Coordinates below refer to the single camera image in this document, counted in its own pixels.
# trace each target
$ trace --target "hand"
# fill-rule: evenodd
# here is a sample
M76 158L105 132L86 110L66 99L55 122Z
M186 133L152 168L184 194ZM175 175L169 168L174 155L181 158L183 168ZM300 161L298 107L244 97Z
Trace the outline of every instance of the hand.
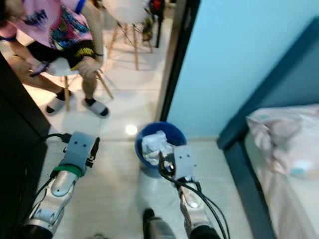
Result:
M92 57L85 56L78 65L78 71L82 77L90 77L94 72L102 67L102 63L93 59Z
M25 61L30 65L32 71L35 71L41 65L41 62L35 58L27 58Z

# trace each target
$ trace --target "white chair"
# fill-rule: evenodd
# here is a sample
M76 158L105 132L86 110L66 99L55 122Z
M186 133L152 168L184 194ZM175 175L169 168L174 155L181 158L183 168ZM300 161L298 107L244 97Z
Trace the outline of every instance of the white chair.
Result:
M119 29L122 30L124 38L128 38L128 25L133 27L133 42L131 44L134 47L135 55L135 68L139 69L139 59L138 59L138 44L136 32L142 33L136 24L142 23L147 17L147 12L145 11L145 0L103 0L103 5L109 14L118 22L113 31L112 40L108 47L108 57L110 57L115 39L117 38ZM148 42L151 53L153 53L153 48L150 42Z
M106 60L106 52L107 52L105 47L104 47L103 51L104 51L103 62L105 62L105 60ZM65 58L63 58L63 57L59 57L58 59L56 59L55 61L50 63L48 69L46 70L46 73L48 73L48 74L50 74L52 76L64 77L64 94L65 94L66 110L70 111L69 90L68 90L68 76L77 75L77 74L79 74L79 72L77 70L72 71L70 69L70 67L69 67L68 61ZM104 81L103 71L101 69L96 72L96 77L101 81L103 87L105 88L105 90L107 91L109 96L112 99L114 99L114 97L112 95L112 92L110 91L110 89L108 88L108 86L106 85L106 83Z

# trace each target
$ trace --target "power cord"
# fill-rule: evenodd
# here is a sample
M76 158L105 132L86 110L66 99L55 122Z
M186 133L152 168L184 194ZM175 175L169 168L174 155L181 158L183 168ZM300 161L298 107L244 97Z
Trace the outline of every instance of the power cord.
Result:
M51 138L51 137L59 137L62 140L62 142L69 143L71 136L72 135L69 133L52 133L52 134L49 134L45 137L42 137L41 140L45 141L46 139Z
M216 219L216 221L218 223L218 226L219 226L219 228L220 228L220 230L221 230L221 232L223 234L224 239L231 239L230 238L229 227L228 227L228 223L227 223L227 220L225 218L225 215L223 214L221 209L211 199L209 199L207 196L205 196L202 192L200 192L200 191L188 186L186 183L183 183L183 182L180 182L180 181L176 181L176 180L172 179L171 177L168 177L167 175L165 175L163 173L164 170L165 170L165 166L164 166L163 160L160 160L158 170L159 170L160 175L164 179L168 180L169 182L174 183L176 186L185 187L185 188L191 190L192 192L194 192L196 195L198 195L203 200L203 202L207 205L207 207L210 209L212 214L214 215L214 217L215 217L215 219ZM213 209L213 207L210 205L210 203L208 201L211 202L218 209L218 211L221 213L221 215L222 215L222 217L223 217L223 219L225 221L228 237L226 236L224 227L223 227L218 215L216 214L215 210Z
M35 201L37 198L38 198L38 196L40 195L40 193L42 192L42 190L46 187L46 186L48 186L49 185L49 183L52 181L52 179L53 179L53 177L50 177L46 182L45 182L45 184L43 184L43 186L36 192L36 194L35 194L35 196L33 197L33 201Z

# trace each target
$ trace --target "dark blue bed frame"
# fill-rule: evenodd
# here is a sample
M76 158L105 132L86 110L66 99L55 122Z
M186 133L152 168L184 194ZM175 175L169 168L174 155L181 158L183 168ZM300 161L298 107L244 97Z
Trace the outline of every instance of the dark blue bed frame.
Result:
M259 108L314 103L319 103L319 17L311 21L278 65L230 120L218 140L256 239L274 239L276 236L262 189L243 143L248 131L246 116Z

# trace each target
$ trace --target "smartphone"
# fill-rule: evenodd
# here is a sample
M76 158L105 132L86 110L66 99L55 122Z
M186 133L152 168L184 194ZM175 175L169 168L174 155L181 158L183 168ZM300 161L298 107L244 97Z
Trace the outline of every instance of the smartphone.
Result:
M50 65L49 62L43 62L41 65L39 65L30 75L29 77L34 77L37 75L40 75L42 72L45 72L48 66Z

